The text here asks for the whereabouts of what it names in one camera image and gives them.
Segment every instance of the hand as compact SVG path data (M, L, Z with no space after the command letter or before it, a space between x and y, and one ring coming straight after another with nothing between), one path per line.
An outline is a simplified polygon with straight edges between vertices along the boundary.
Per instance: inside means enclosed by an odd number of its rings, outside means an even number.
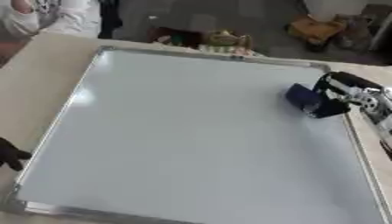
M30 0L11 0L10 5L15 11L23 14L30 14L34 12Z
M17 149L15 145L0 137L0 167L6 163L12 170L20 172L23 170L21 159L30 159L32 154Z

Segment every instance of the sleeve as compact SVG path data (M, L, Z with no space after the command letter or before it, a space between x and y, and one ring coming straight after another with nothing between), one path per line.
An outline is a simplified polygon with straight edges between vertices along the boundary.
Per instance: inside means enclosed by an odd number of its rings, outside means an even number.
M9 6L3 22L7 31L16 38L31 36L39 32L39 17L35 11L24 14Z
M78 34L83 32L83 24L87 20L89 2L91 0L63 0L59 7L59 18L44 32Z

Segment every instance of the black glove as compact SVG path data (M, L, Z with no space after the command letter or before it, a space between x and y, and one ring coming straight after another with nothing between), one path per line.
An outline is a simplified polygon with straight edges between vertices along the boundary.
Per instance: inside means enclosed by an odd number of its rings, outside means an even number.
M19 159L30 159L32 154L17 149L15 145L0 137L0 167L6 163L12 170L20 172L23 170Z

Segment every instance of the person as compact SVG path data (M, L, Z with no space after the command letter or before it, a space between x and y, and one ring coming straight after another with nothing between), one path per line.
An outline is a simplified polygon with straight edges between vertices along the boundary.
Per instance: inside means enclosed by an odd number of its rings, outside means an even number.
M30 158L32 158L31 153L19 150L8 140L0 137L0 167L7 164L12 170L20 172L23 170L23 165L20 160Z
M39 32L96 38L101 30L98 0L10 0L3 25L16 39Z

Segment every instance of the white object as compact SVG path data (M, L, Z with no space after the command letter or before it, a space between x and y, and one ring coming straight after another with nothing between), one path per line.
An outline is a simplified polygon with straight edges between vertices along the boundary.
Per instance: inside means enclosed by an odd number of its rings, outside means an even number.
M338 14L360 15L368 0L304 0L311 17L320 22L328 22Z
M20 200L206 224L382 224L342 117L281 93L323 71L105 52L22 173Z
M100 5L97 0L25 0L34 12L23 14L9 6L4 24L16 38L40 31L96 38L101 29Z

